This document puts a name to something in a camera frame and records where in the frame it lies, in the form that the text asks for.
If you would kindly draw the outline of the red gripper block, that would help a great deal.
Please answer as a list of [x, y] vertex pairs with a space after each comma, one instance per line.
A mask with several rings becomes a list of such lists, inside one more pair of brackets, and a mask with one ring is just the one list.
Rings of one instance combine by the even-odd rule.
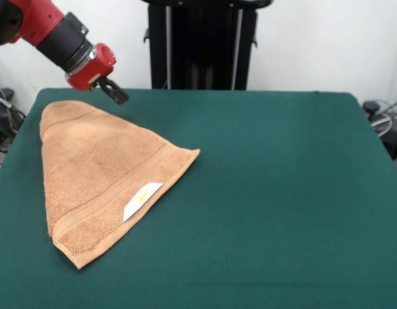
[[103, 43], [92, 47], [84, 58], [69, 72], [66, 80], [73, 88], [79, 91], [89, 91], [96, 87], [117, 104], [127, 102], [129, 95], [107, 76], [114, 70], [116, 58], [112, 50]]

